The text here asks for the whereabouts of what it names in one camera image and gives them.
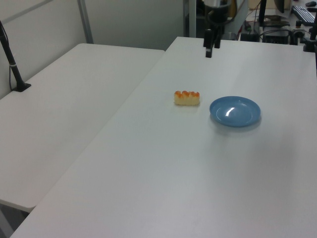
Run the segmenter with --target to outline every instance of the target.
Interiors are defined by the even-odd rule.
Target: computer monitor
[[[281,12],[284,13],[284,0],[274,0],[276,8]]]

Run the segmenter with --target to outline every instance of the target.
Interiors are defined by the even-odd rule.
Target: black stand
[[[9,42],[8,42],[7,37],[5,35],[5,31],[4,31],[4,28],[3,28],[1,21],[0,21],[0,41],[1,41],[1,44],[3,47],[3,50],[5,52],[5,55],[9,61],[10,68],[12,69],[13,75],[14,75],[15,80],[16,80],[16,88],[14,88],[13,91],[23,92],[25,89],[31,87],[31,84],[23,82],[23,80],[21,78],[20,72],[18,70],[18,67],[16,66],[16,63],[15,63],[14,57],[12,55],[12,52],[11,52],[11,49],[9,46]]]
[[[220,40],[224,33],[224,22],[228,18],[229,7],[211,7],[210,13],[206,15],[210,23],[209,29],[205,30],[204,47],[206,47],[206,57],[211,58],[212,48],[220,48]]]
[[[307,8],[307,10],[309,12],[317,12],[317,8],[309,7]],[[303,48],[305,52],[316,52],[316,44],[317,44],[316,35],[317,35],[317,17],[315,17],[315,20],[314,20],[311,36],[309,37],[309,39],[305,38],[305,45]]]

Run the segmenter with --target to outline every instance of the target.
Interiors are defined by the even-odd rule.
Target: desk
[[[0,203],[30,212],[163,51],[80,44],[0,100]]]
[[[315,55],[222,41],[208,59],[202,45],[174,41],[12,238],[317,236]],[[186,89],[198,107],[174,105]],[[213,121],[228,95],[261,121]]]

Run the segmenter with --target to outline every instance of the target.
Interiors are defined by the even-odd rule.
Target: bread
[[[177,105],[187,105],[187,106],[193,106],[198,105],[200,99],[199,92],[187,92],[187,91],[176,91],[174,93],[174,102]]]

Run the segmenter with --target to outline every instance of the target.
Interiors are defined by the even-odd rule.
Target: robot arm
[[[211,58],[212,48],[220,48],[220,39],[224,33],[224,26],[233,21],[234,17],[228,20],[228,12],[231,6],[231,0],[205,0],[206,19],[209,23],[209,29],[205,31],[204,47],[206,47],[206,57]]]

